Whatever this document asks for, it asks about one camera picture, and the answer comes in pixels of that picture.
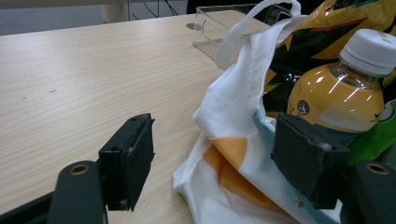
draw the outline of plastic bottle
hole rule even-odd
[[[338,63],[314,68],[296,82],[288,113],[348,146],[378,122],[384,109],[379,79],[396,66],[396,37],[361,29],[338,58]]]

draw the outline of yellow juice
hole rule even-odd
[[[288,113],[304,118],[347,144],[379,120],[384,108],[382,91],[346,84],[331,72],[330,66],[334,64],[312,69],[296,82]]]

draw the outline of table surface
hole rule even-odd
[[[192,223],[172,173],[199,135],[191,119],[222,71],[195,48],[194,15],[0,36],[0,214],[54,190],[125,120],[151,113],[156,156],[133,213],[110,223]]]

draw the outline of white bottle cap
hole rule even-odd
[[[387,77],[396,67],[396,37],[376,30],[358,30],[340,52],[340,59],[367,75]]]

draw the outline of bag handle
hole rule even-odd
[[[291,18],[290,20],[296,20],[300,18],[301,15],[301,6],[295,0],[264,0],[260,2],[257,6],[249,11],[244,19],[234,25],[226,36],[224,36],[221,44],[219,46],[218,52],[216,53],[216,64],[218,68],[222,70],[226,70],[229,67],[229,62],[231,56],[236,50],[238,46],[239,39],[242,36],[242,33],[245,32],[248,24],[253,19],[254,16],[259,14],[263,9],[269,7],[273,4],[280,3],[290,3],[292,4],[292,8],[290,10]]]

